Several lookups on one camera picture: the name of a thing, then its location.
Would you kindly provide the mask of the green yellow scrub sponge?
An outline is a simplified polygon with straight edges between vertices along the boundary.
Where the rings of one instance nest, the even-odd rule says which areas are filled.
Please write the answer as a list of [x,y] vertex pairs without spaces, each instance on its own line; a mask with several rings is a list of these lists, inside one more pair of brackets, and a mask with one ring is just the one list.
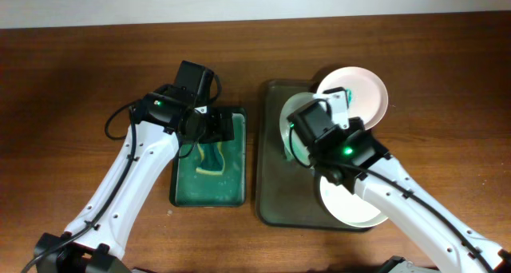
[[225,159],[222,153],[222,143],[198,144],[200,163],[196,172],[209,176],[221,176],[225,170]]

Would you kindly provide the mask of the cream white plate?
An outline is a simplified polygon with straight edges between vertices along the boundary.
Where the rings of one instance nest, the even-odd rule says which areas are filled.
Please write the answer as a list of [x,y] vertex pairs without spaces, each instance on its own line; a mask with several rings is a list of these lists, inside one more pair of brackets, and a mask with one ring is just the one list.
[[326,210],[349,226],[372,228],[388,220],[375,206],[351,194],[342,185],[330,183],[324,176],[319,180],[319,194]]

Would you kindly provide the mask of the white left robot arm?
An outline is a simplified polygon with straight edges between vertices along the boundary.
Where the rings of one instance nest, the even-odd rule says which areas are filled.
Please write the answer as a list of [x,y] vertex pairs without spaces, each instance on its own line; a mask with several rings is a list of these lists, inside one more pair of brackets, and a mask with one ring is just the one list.
[[123,146],[93,197],[60,236],[45,233],[24,271],[126,272],[134,221],[158,176],[184,144],[232,140],[232,112],[206,93],[167,86],[128,104]]

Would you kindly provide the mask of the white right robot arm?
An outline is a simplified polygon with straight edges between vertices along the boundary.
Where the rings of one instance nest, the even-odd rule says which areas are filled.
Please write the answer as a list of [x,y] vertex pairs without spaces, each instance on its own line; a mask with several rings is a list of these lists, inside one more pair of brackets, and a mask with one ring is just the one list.
[[508,272],[510,253],[460,221],[404,169],[347,107],[325,99],[287,116],[310,168],[377,208],[441,272]]

